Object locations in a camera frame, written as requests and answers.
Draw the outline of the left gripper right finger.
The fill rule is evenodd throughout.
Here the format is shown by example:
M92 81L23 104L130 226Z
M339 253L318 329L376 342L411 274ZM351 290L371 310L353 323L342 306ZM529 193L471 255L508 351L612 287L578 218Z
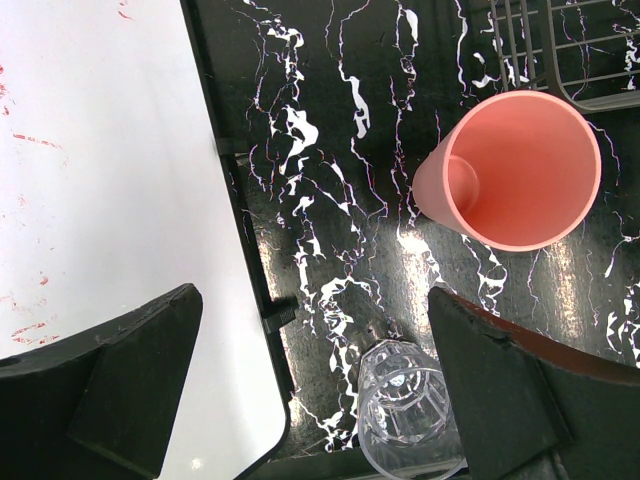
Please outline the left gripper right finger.
M636 479L639 370L434 287L431 330L474 479Z

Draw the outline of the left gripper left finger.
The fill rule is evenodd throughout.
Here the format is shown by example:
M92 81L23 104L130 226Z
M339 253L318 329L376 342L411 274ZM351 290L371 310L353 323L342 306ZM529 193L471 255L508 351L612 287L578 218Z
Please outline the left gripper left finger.
M187 283L2 359L2 478L158 478L202 312Z

